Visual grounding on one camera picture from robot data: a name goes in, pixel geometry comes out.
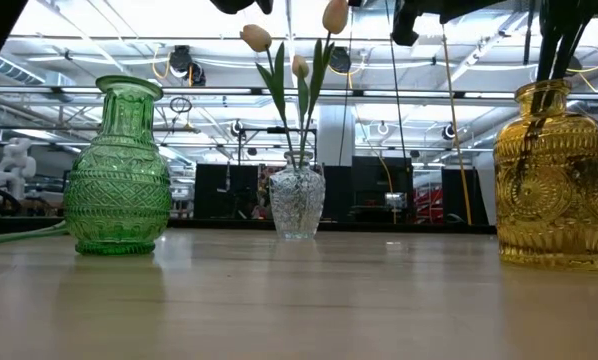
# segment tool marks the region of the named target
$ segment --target table surface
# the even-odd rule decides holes
[[[487,235],[274,240],[0,244],[0,359],[598,359],[598,274],[502,266]]]

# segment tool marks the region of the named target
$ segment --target white tulip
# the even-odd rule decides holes
[[[301,55],[295,55],[292,59],[292,73],[299,78],[305,78],[310,73],[306,59]]]
[[[243,31],[239,32],[241,39],[255,52],[264,52],[272,44],[270,34],[257,25],[246,25]]]
[[[333,34],[339,34],[348,23],[348,1],[330,0],[323,12],[323,27]]]

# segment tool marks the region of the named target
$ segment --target vase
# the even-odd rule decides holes
[[[103,122],[77,157],[65,197],[66,225],[81,254],[146,254],[166,228],[171,204],[166,161],[152,137],[161,89],[145,80],[104,76]]]
[[[495,142],[504,262],[598,270],[598,123],[566,112],[569,92],[564,80],[517,90],[521,116]]]
[[[312,239],[317,232],[326,180],[310,170],[312,153],[286,152],[286,168],[270,177],[270,202],[280,239]]]

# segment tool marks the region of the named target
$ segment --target vase neck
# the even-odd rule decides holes
[[[515,96],[521,117],[563,114],[570,88],[570,83],[565,80],[546,80],[521,87]]]
[[[100,135],[132,137],[152,143],[155,91],[143,80],[116,77],[99,85],[106,94]]]
[[[286,169],[292,169],[293,160],[297,168],[308,168],[313,155],[309,151],[286,151],[283,156],[286,158]]]

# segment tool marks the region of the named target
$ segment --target yellow cable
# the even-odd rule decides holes
[[[587,72],[598,70],[598,66],[595,66],[595,67],[590,68],[590,69],[582,69],[582,70],[567,69],[567,70],[570,71],[570,72],[576,72],[576,73],[587,73]]]
[[[333,68],[332,68],[332,66],[330,66],[330,65],[328,65],[328,67],[330,68],[330,71],[332,71],[333,73],[335,73],[335,74],[337,74],[337,75],[342,75],[342,76],[346,76],[346,74],[352,74],[352,75],[354,75],[354,74],[358,73],[359,71],[361,71],[361,66],[359,66],[359,67],[357,68],[357,70],[355,70],[355,71],[353,71],[353,72],[347,72],[347,73],[342,73],[342,72],[339,72],[339,71],[337,71],[337,70],[333,69]]]
[[[168,76],[168,71],[170,70],[170,55],[172,55],[172,51],[168,53],[168,59],[166,60],[166,72],[163,73],[163,75],[160,75],[157,72],[157,67],[156,67],[156,63],[154,62],[155,60],[157,60],[157,52],[159,52],[159,47],[157,47],[155,49],[155,55],[152,58],[152,72],[155,74],[156,77],[158,77],[159,79],[165,79],[166,76]]]
[[[370,143],[370,140],[368,139],[368,134],[366,134],[366,129],[363,128],[363,124],[361,125],[361,131],[363,131],[363,136],[366,138],[366,142],[370,146],[370,150],[372,150],[372,152],[375,153],[375,155],[379,158],[381,165],[383,165],[383,169],[386,170],[386,174],[388,175],[388,189],[390,189],[391,194],[394,194],[395,192],[392,188],[392,179],[390,178],[390,170],[388,170],[388,166],[386,165],[386,162],[383,161],[383,157],[381,156],[381,154],[378,153],[377,150],[375,150],[375,148]],[[397,225],[397,212],[395,210],[396,210],[396,208],[393,203],[393,205],[392,205],[392,223]]]
[[[190,66],[188,66],[188,87],[192,87],[192,85],[193,85],[193,81],[192,81],[193,74],[194,74],[194,69],[192,67],[192,64],[190,64]]]
[[[594,86],[592,86],[592,84],[590,83],[590,81],[588,81],[588,79],[586,79],[585,76],[583,76],[583,74],[579,73],[579,76],[581,76],[581,78],[583,79],[583,81],[586,83],[586,85],[588,85],[588,87],[592,90],[592,92],[596,93],[597,89],[595,89]]]
[[[446,27],[441,25],[443,31],[443,51],[446,55],[446,76],[448,77],[448,93],[450,94],[450,109],[452,110],[452,129],[455,133],[455,147],[459,156],[459,167],[461,170],[461,182],[463,183],[463,198],[466,203],[466,213],[468,225],[472,225],[472,214],[470,213],[470,199],[468,198],[468,184],[466,183],[466,172],[463,168],[463,157],[461,156],[461,147],[459,144],[459,132],[457,131],[457,116],[455,115],[455,99],[452,93],[452,77],[450,76],[450,62],[448,58],[448,38],[446,37]]]

